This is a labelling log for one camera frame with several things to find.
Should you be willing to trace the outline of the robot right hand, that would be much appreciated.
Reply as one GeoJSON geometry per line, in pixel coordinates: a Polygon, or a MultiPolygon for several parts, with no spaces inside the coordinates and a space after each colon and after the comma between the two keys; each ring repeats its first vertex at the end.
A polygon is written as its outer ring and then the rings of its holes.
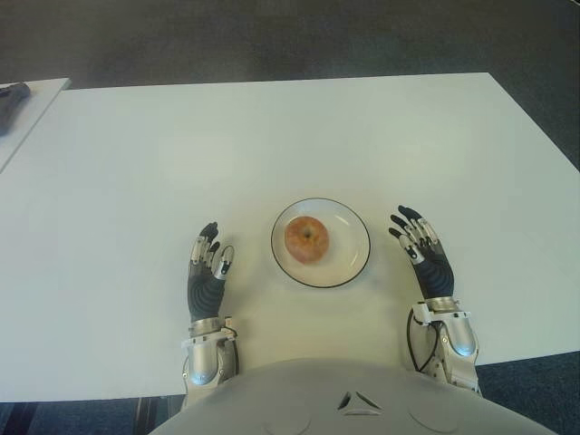
{"type": "Polygon", "coordinates": [[[423,298],[452,297],[454,274],[434,228],[413,208],[398,206],[398,212],[388,230],[409,258],[423,298]]]}

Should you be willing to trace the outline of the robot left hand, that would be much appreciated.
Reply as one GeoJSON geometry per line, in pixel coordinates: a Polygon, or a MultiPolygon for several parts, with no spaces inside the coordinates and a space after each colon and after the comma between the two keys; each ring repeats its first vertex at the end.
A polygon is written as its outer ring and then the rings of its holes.
{"type": "Polygon", "coordinates": [[[190,321],[218,317],[235,249],[220,249],[218,223],[208,223],[196,237],[188,261],[187,301],[190,321]]]}

